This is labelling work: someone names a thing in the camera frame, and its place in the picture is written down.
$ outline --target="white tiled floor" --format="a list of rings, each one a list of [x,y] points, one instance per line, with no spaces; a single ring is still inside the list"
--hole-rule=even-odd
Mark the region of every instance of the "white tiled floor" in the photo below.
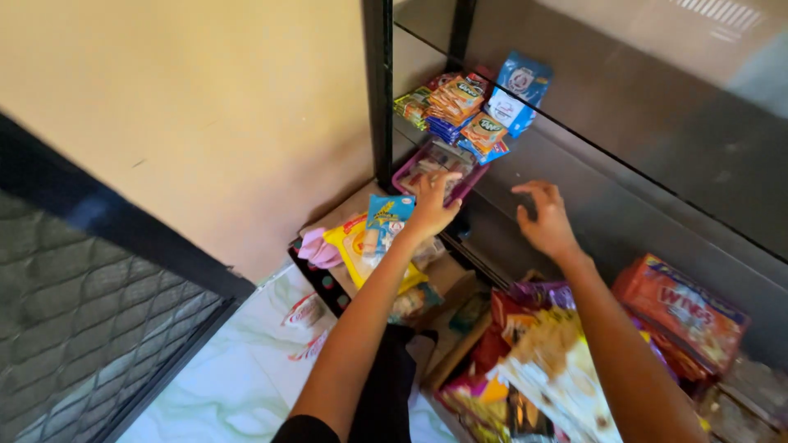
[[[258,290],[120,442],[270,441],[312,368],[311,361],[288,356],[336,321],[326,310],[314,329],[280,326],[291,306],[312,291],[295,266]],[[455,441],[423,398],[411,410],[411,438]]]

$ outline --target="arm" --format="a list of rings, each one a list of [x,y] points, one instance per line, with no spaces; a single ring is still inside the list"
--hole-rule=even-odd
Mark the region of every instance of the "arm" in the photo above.
[[[626,312],[578,245],[563,199],[554,184],[531,181],[513,192],[529,192],[537,208],[530,221],[517,218],[523,235],[550,257],[569,282],[604,395],[624,441],[708,441],[690,399],[652,354]]]
[[[443,208],[446,181],[422,178],[418,205],[392,246],[336,322],[290,416],[311,415],[328,425],[341,441],[350,434],[356,404],[381,343],[388,313],[415,248],[438,234],[457,215],[462,202]]]

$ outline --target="pink plastic basket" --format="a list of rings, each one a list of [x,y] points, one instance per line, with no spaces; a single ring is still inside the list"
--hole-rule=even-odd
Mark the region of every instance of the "pink plastic basket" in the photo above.
[[[399,190],[405,195],[411,194],[407,189],[405,189],[400,184],[400,179],[405,174],[407,174],[409,170],[411,170],[411,167],[414,164],[416,164],[416,162],[418,162],[419,160],[422,159],[422,157],[424,157],[425,153],[427,152],[427,149],[429,148],[429,145],[432,144],[433,140],[438,140],[438,138],[436,136],[431,136],[422,145],[422,147],[418,149],[418,152],[410,160],[408,160],[407,163],[405,163],[405,165],[401,167],[399,171],[397,171],[394,174],[394,177],[392,178],[392,182],[393,182],[392,184],[394,185],[394,188],[397,188],[397,190]],[[444,206],[445,207],[448,206],[451,202],[455,201],[456,199],[464,199],[465,196],[468,195],[468,192],[470,192],[470,189],[479,181],[481,176],[485,175],[487,169],[490,169],[489,163],[487,163],[484,166],[476,165],[474,169],[470,171],[470,174],[468,174],[463,179],[463,182],[455,186],[454,189],[452,189],[452,193],[449,196],[449,198],[444,202]]]

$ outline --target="yellow package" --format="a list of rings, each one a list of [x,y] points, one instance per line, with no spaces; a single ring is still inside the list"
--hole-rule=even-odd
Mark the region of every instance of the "yellow package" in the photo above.
[[[356,288],[361,288],[374,269],[361,258],[365,230],[366,213],[350,219],[342,226],[337,226],[323,233],[325,241],[333,244],[340,250],[342,261],[348,266],[348,271]],[[408,263],[405,277],[400,283],[397,295],[427,280],[427,276],[419,272],[413,263]]]

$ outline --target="hand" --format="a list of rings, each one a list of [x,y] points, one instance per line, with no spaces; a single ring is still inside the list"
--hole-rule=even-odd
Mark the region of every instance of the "hand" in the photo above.
[[[511,189],[515,194],[530,193],[537,209],[537,220],[528,219],[528,211],[522,205],[517,207],[517,222],[522,235],[534,248],[543,252],[554,262],[560,262],[569,255],[581,253],[582,249],[574,238],[569,225],[567,210],[558,187],[543,180],[533,180]]]
[[[459,212],[463,205],[461,199],[456,199],[444,208],[443,202],[446,192],[446,182],[463,178],[461,173],[431,173],[422,176],[416,195],[416,208],[411,218],[405,223],[405,229],[396,238],[407,231],[407,236],[412,236],[417,244],[437,235]]]

